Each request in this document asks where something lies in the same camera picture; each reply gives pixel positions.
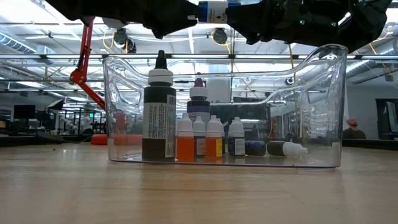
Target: clear plastic bin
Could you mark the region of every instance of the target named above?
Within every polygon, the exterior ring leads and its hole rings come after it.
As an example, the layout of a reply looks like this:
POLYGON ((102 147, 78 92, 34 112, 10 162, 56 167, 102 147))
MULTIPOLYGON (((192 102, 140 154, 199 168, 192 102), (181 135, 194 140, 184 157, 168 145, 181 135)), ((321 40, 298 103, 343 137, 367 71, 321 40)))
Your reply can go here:
MULTIPOLYGON (((243 157, 226 153, 222 159, 195 162, 144 161, 141 157, 143 88, 147 76, 125 60, 104 60, 109 159, 123 162, 333 168, 340 166, 347 49, 340 45, 317 48, 294 69, 283 72, 233 73, 234 78, 274 79, 285 83, 258 102, 212 103, 211 112, 223 123, 241 117, 247 141, 259 141, 256 152, 243 157), (290 141, 308 149, 299 157, 271 156, 262 148, 269 141, 290 141)), ((174 78, 192 79, 193 74, 174 78)), ((231 77, 230 73, 202 78, 231 77)), ((186 103, 177 102, 177 110, 186 103)))

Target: workbench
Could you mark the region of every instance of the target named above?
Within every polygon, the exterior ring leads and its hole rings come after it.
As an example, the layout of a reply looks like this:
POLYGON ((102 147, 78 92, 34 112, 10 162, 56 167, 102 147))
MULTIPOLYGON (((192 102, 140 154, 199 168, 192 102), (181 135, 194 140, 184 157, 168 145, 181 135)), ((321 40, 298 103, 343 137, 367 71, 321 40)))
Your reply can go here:
POLYGON ((0 223, 394 223, 398 152, 344 148, 335 171, 148 165, 106 146, 0 148, 0 223))

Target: person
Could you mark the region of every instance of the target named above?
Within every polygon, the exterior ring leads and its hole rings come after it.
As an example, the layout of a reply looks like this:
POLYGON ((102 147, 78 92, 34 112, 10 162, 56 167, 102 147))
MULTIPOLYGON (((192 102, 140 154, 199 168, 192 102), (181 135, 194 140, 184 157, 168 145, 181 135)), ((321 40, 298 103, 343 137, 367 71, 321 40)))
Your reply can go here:
POLYGON ((348 119, 347 124, 349 128, 343 131, 343 139, 366 139, 365 133, 356 128, 358 126, 356 119, 348 119))

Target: black bottle cap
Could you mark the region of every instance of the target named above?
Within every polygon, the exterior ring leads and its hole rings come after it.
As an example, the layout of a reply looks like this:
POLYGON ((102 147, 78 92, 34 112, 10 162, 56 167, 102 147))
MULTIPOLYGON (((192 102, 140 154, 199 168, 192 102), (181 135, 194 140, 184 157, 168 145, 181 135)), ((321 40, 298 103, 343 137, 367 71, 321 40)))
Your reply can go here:
POLYGON ((157 53, 157 58, 156 58, 156 65, 155 69, 167 69, 167 61, 166 61, 166 55, 164 53, 164 50, 160 50, 157 53))

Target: purple cap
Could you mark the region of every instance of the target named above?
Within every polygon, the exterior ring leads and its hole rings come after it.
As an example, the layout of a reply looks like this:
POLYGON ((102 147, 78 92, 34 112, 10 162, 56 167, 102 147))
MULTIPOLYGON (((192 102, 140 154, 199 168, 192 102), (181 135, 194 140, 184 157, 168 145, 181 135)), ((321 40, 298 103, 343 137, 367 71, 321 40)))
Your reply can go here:
POLYGON ((194 87, 203 87, 203 80, 201 78, 197 78, 195 80, 195 85, 194 87))

